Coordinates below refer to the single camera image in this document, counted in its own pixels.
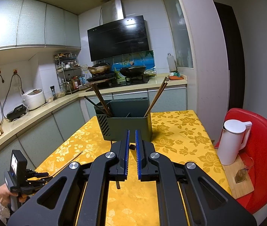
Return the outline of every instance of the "dark doorway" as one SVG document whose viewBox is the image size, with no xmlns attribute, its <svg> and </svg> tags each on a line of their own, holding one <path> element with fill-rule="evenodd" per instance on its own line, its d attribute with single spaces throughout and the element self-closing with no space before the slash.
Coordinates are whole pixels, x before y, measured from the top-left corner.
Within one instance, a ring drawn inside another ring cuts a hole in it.
<svg viewBox="0 0 267 226">
<path fill-rule="evenodd" d="M 237 20 L 231 6 L 214 3 L 219 15 L 227 47 L 230 71 L 230 92 L 228 110 L 243 107 L 244 100 L 244 53 Z"/>
</svg>

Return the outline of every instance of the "wooden chopstick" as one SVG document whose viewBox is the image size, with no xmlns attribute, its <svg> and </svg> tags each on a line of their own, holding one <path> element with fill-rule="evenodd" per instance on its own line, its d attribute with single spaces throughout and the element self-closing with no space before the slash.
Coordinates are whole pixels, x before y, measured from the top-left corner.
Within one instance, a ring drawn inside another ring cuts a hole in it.
<svg viewBox="0 0 267 226">
<path fill-rule="evenodd" d="M 54 172 L 51 176 L 55 176 L 59 173 L 62 169 L 64 169 L 68 164 L 70 164 L 73 160 L 75 160 L 79 155 L 82 154 L 83 151 L 79 152 L 76 156 L 74 156 L 71 160 L 69 160 L 63 167 L 61 167 L 58 171 Z"/>
<path fill-rule="evenodd" d="M 158 89 L 156 95 L 154 96 L 154 98 L 153 98 L 153 100 L 152 100 L 152 102 L 151 102 L 149 108 L 147 109 L 147 111 L 146 111 L 144 117 L 146 117 L 146 116 L 149 114 L 150 110 L 152 109 L 152 107 L 153 107 L 154 104 L 156 103 L 157 99 L 158 99 L 159 96 L 161 95 L 162 88 L 165 88 L 165 87 L 166 87 L 166 86 L 164 86 L 165 84 L 167 85 L 167 82 L 165 82 L 166 79 L 167 79 L 167 77 L 164 78 L 164 80 L 163 80 L 163 82 L 162 82 L 160 88 Z"/>
<path fill-rule="evenodd" d="M 101 110 L 105 115 L 107 115 L 106 111 L 101 109 L 97 104 L 95 104 L 92 100 L 90 100 L 87 96 L 84 96 L 84 98 L 89 101 L 93 106 L 95 106 L 98 110 Z"/>
<path fill-rule="evenodd" d="M 106 105 L 106 103 L 105 103 L 105 101 L 104 101 L 104 99 L 103 99 L 103 97 L 102 97 L 97 85 L 93 84 L 92 87 L 93 87 L 93 90 L 96 93 L 98 99 L 100 100 L 100 103 L 103 105 L 104 109 L 106 110 L 107 115 L 112 116 L 112 113 L 111 113 L 110 109 L 107 107 L 107 105 Z"/>
</svg>

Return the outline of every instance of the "table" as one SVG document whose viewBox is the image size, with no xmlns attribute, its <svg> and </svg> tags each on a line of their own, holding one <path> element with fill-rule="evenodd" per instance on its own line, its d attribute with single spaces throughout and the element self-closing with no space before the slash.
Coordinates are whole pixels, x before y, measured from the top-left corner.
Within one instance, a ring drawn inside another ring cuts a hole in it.
<svg viewBox="0 0 267 226">
<path fill-rule="evenodd" d="M 215 149 L 192 110 L 151 113 L 153 140 L 156 151 L 168 156 L 171 161 L 185 164 L 195 162 L 229 194 L 231 190 Z M 53 174 L 66 162 L 82 152 L 75 161 L 81 164 L 92 162 L 97 156 L 110 150 L 110 141 L 103 136 L 94 116 L 76 131 L 37 169 L 38 172 Z M 155 182 L 140 182 L 137 163 L 129 153 L 128 178 L 110 182 L 106 211 L 107 226 L 159 225 L 159 209 Z"/>
</svg>

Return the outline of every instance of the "wooden board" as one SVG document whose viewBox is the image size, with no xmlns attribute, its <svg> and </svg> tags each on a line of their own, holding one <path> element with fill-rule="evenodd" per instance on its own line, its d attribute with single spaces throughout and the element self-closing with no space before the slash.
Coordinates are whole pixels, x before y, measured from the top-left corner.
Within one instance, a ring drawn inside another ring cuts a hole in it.
<svg viewBox="0 0 267 226">
<path fill-rule="evenodd" d="M 236 173 L 238 172 L 239 169 L 244 168 L 243 161 L 239 155 L 237 155 L 236 160 L 234 161 L 233 164 L 222 165 L 222 167 L 224 168 L 224 171 L 226 173 L 232 191 L 232 196 L 235 199 L 240 198 L 241 196 L 247 195 L 254 191 L 254 187 L 249 175 L 247 175 L 246 179 L 243 182 L 240 183 L 235 182 Z"/>
</svg>

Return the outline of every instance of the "range hood duct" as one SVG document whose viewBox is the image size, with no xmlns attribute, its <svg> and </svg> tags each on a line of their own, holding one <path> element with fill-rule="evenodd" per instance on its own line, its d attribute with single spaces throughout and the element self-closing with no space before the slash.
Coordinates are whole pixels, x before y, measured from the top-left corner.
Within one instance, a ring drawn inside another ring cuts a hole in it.
<svg viewBox="0 0 267 226">
<path fill-rule="evenodd" d="M 102 5 L 103 24 L 124 19 L 121 0 L 108 0 Z"/>
</svg>

